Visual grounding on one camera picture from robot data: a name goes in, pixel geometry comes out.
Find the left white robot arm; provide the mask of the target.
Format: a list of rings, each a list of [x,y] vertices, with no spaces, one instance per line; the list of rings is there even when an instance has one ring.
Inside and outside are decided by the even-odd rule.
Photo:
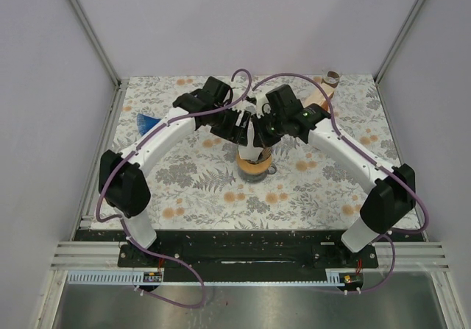
[[[215,136],[234,144],[247,142],[249,113],[235,106],[248,95],[234,95],[230,85],[209,77],[202,88],[178,96],[169,112],[138,141],[121,152],[107,150],[101,157],[99,200],[116,210],[127,240],[136,246],[134,258],[152,266],[160,257],[157,233],[147,212],[151,193],[146,178],[157,162],[176,144],[209,126]]]

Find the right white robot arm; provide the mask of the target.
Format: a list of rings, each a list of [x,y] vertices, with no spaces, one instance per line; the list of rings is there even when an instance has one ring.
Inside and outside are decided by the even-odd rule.
[[[276,144],[290,135],[339,163],[367,195],[359,218],[342,234],[336,261],[345,267],[361,259],[361,250],[387,233],[416,206],[415,172],[379,158],[354,141],[318,104],[304,106],[289,85],[255,96],[257,116],[252,123],[256,145]]]

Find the clear ribbed glass dripper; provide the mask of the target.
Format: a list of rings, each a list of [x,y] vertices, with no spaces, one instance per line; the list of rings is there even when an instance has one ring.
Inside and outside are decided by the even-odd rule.
[[[258,162],[261,163],[265,160],[270,159],[272,156],[272,147],[263,148],[258,156]]]

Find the glass coffee server carafe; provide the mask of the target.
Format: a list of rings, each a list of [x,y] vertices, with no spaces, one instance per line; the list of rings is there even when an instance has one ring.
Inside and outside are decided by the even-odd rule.
[[[269,175],[273,175],[277,172],[277,167],[275,164],[272,164],[269,166],[269,168],[266,171],[262,171],[261,173],[257,174],[250,174],[240,167],[238,167],[238,175],[239,177],[248,183],[259,183],[262,180],[266,179]]]

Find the paper coffee filter pack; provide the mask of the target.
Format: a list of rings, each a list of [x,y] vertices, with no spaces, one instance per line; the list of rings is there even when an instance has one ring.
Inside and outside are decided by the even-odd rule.
[[[323,88],[328,98],[332,99],[336,89],[326,84],[325,82],[322,82],[320,86]],[[302,103],[303,107],[308,107],[309,105],[312,105],[312,104],[316,104],[320,106],[327,112],[330,111],[327,100],[325,99],[325,97],[322,95],[321,91],[317,87],[315,87],[315,91],[308,98],[306,98]]]

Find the white paper coffee filter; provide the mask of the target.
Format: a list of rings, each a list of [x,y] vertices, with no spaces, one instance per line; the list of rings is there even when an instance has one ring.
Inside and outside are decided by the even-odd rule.
[[[264,148],[256,147],[254,145],[255,130],[252,123],[249,124],[247,129],[247,145],[238,146],[238,156],[240,159],[245,160],[248,163],[261,163],[265,161]]]

